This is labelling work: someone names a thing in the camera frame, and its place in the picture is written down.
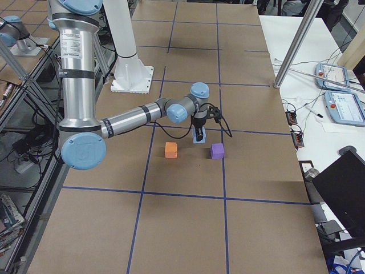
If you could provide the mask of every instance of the pen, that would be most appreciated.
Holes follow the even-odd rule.
[[[319,114],[318,112],[315,112],[308,104],[305,105],[305,108],[308,109],[310,112],[312,112],[314,115],[323,118],[323,116],[321,114]]]

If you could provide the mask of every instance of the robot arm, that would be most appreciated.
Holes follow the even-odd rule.
[[[60,34],[62,69],[59,76],[65,111],[64,119],[59,123],[59,145],[66,164],[78,170],[93,168],[105,157],[105,138],[164,116],[180,123],[193,115],[198,138],[202,138],[201,127],[208,116],[205,103],[209,98],[209,88],[204,83],[193,84],[190,94],[181,100],[161,98],[98,121],[95,116],[93,38],[99,29],[95,16],[102,0],[49,0],[48,3],[52,14],[50,24],[54,24]]]

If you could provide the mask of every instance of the sticker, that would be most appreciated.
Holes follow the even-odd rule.
[[[62,58],[82,58],[80,34],[62,33],[60,35],[60,41]]]

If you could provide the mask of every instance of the black chair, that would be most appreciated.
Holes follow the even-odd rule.
[[[348,5],[348,2],[349,0],[340,0],[337,5],[335,5],[334,0],[325,0],[323,2],[322,7],[318,11],[317,17],[323,19],[329,31],[332,31],[333,27],[340,22],[343,10]],[[299,17],[304,16],[309,3],[310,0],[306,2],[301,13],[298,15]]]

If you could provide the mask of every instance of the white desk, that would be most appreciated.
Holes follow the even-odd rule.
[[[276,59],[283,60],[301,22],[297,17],[260,16],[271,62],[278,64]],[[323,21],[316,18],[309,30],[294,63],[308,61],[322,61],[328,59],[338,48]],[[340,55],[329,61],[336,64]],[[292,65],[292,68],[313,74],[317,63]],[[352,71],[348,72],[350,79],[355,78]],[[309,76],[289,72],[280,88],[281,97],[294,104],[297,108],[312,101],[318,96],[320,89],[315,79]],[[365,94],[357,92],[361,101],[365,101]],[[339,158],[338,150],[344,146],[356,147],[358,154],[365,159],[365,128],[335,124],[325,108],[324,98],[320,97],[313,109],[324,116],[323,119],[310,114],[307,120],[304,148],[297,152],[298,160],[312,160],[313,165],[320,172]],[[302,108],[297,112],[298,124],[304,130],[305,119],[309,110]]]

